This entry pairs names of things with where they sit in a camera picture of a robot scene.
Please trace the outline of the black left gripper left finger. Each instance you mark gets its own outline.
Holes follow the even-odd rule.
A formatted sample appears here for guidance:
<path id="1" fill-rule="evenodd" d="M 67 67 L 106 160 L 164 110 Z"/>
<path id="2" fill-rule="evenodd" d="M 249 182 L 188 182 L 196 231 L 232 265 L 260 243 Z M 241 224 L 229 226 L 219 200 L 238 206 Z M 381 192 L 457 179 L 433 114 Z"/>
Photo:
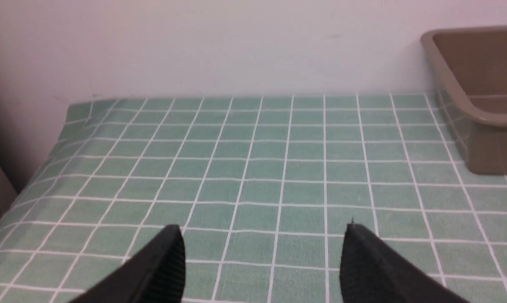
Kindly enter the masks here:
<path id="1" fill-rule="evenodd" d="M 184 238 L 168 225 L 73 303 L 180 303 L 186 284 Z"/>

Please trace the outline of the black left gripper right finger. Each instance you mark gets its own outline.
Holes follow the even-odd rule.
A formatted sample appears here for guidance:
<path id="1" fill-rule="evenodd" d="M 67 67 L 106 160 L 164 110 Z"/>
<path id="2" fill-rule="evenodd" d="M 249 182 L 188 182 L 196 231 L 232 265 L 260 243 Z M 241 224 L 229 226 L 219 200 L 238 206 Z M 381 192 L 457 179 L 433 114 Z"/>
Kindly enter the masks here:
<path id="1" fill-rule="evenodd" d="M 345 303 L 465 302 L 356 223 L 344 234 L 340 290 Z"/>

